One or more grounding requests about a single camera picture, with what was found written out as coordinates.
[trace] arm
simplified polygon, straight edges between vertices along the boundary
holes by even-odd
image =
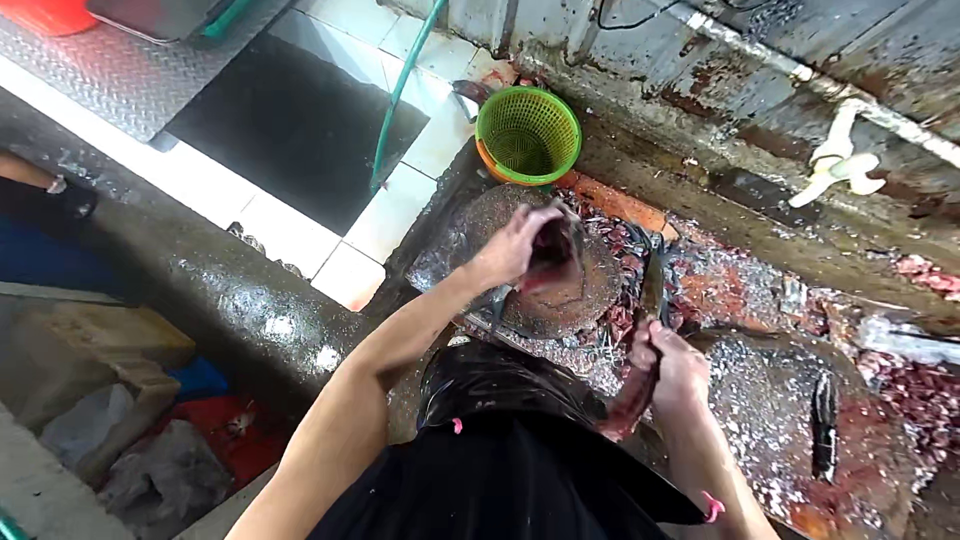
[[[726,507],[713,526],[688,528],[685,536],[778,538],[708,407],[709,364],[704,355],[656,321],[637,326],[632,361],[656,361],[652,348],[662,352],[653,408],[666,443],[671,477],[701,508],[707,507],[703,491]]]
[[[450,319],[527,270],[533,238],[556,209],[521,207],[469,263],[383,322],[334,372],[297,426],[276,474],[227,540],[302,540],[387,444],[386,394]]]

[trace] red container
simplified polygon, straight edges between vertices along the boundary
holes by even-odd
[[[97,24],[85,0],[0,0],[0,13],[41,36],[69,36]]]

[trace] water faucet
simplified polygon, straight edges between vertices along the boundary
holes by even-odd
[[[880,158],[873,154],[854,154],[850,132],[853,120],[866,104],[857,98],[846,99],[837,107],[836,116],[830,124],[827,140],[818,146],[810,157],[813,174],[806,189],[794,195],[787,203],[793,208],[809,204],[822,195],[827,188],[844,180],[850,181],[850,189],[857,195],[870,195],[886,184],[874,180],[867,173],[880,165]]]

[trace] plastic basket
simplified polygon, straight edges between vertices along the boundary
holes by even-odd
[[[477,117],[477,149],[500,180],[550,184],[580,155],[580,124],[559,97],[534,86],[496,92]]]

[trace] plastic bag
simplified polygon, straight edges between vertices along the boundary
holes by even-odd
[[[420,382],[417,427],[471,412],[543,412],[593,430],[606,408],[573,372],[546,358],[471,340],[434,354]]]
[[[133,396],[123,384],[104,386],[51,420],[40,434],[40,443],[66,468],[76,470],[80,460],[100,446],[110,428],[132,408]]]
[[[117,459],[97,497],[137,538],[167,540],[222,502],[232,484],[196,428],[171,420]]]

